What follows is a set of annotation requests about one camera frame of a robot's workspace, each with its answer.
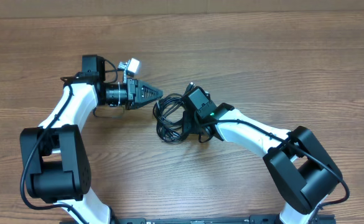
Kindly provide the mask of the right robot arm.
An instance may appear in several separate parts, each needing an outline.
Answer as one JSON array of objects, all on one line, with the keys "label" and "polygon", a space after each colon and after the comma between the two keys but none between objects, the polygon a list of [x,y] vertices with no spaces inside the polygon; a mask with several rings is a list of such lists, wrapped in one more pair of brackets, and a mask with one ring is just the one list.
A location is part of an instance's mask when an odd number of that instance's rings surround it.
[{"label": "right robot arm", "polygon": [[264,161],[286,204],[276,223],[318,223],[318,212],[343,176],[310,129],[267,126],[234,106],[216,105],[201,87],[188,87],[183,132],[242,146]]}]

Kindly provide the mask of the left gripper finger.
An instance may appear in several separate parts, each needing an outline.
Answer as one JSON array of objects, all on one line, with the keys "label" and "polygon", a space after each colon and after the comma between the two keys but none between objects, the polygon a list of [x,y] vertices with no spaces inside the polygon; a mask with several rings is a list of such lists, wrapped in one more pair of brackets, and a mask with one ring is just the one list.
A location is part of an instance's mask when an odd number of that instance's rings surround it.
[{"label": "left gripper finger", "polygon": [[163,95],[162,90],[153,87],[142,80],[137,80],[137,82],[138,82],[138,87],[136,92],[138,95]]},{"label": "left gripper finger", "polygon": [[160,93],[159,95],[153,95],[145,97],[144,95],[135,96],[134,99],[128,105],[128,110],[136,110],[142,108],[143,106],[148,105],[156,100],[159,100],[163,97],[163,94]]}]

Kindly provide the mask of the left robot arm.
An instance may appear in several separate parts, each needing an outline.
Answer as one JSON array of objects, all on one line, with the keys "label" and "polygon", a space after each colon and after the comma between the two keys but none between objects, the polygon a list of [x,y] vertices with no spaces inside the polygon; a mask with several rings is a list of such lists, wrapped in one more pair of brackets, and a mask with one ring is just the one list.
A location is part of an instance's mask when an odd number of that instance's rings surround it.
[{"label": "left robot arm", "polygon": [[[162,90],[138,80],[140,61],[119,65],[99,55],[84,55],[82,69],[62,77],[63,95],[49,117],[20,135],[23,171],[20,195],[33,210],[64,209],[76,223],[118,223],[113,209],[91,187],[91,169],[81,131],[98,106],[136,110],[163,96]],[[113,72],[119,82],[106,81]]]}]

